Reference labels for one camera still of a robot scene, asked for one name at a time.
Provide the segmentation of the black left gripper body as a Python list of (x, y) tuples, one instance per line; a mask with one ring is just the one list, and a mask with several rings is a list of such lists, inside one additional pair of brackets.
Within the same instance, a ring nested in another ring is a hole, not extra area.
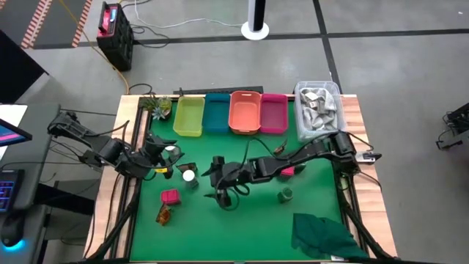
[(145, 142), (141, 148), (141, 154), (144, 157), (142, 166), (148, 169), (162, 169), (168, 166), (162, 152), (166, 145), (164, 143)]

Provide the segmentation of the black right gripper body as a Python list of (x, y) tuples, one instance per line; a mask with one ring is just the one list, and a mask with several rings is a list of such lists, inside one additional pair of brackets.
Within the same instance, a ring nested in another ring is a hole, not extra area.
[(224, 164), (222, 170), (211, 174), (211, 186), (225, 189), (251, 182), (252, 168), (245, 164), (229, 162)]

